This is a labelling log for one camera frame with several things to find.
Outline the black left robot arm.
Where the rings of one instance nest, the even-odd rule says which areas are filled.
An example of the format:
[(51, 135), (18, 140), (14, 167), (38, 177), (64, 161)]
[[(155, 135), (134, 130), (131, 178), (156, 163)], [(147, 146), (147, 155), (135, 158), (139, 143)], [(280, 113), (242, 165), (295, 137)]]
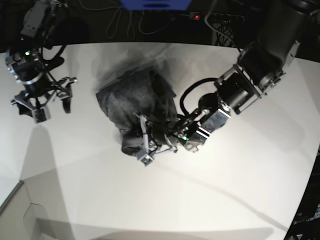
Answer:
[(142, 146), (136, 158), (145, 166), (166, 146), (197, 152), (212, 132), (223, 127), (232, 113), (240, 114), (274, 88), (300, 46), (300, 36), (320, 10), (317, 0), (274, 0), (255, 41), (220, 77), (199, 80), (179, 100), (176, 120), (152, 120), (139, 115)]

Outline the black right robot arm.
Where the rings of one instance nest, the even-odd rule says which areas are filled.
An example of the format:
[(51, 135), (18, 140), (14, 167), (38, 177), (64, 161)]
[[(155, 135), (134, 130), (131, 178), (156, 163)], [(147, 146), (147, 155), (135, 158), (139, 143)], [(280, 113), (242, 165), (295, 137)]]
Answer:
[(59, 10), (69, 14), (66, 0), (37, 0), (26, 12), (20, 31), (21, 40), (7, 48), (5, 64), (15, 81), (24, 89), (10, 101), (17, 106), (19, 115), (29, 116), (39, 124), (51, 118), (49, 103), (56, 98), (62, 102), (66, 114), (71, 112), (72, 84), (76, 77), (66, 76), (56, 80), (51, 71), (61, 66), (66, 45), (62, 45), (51, 58), (44, 58), (44, 49), (52, 49), (51, 34)]

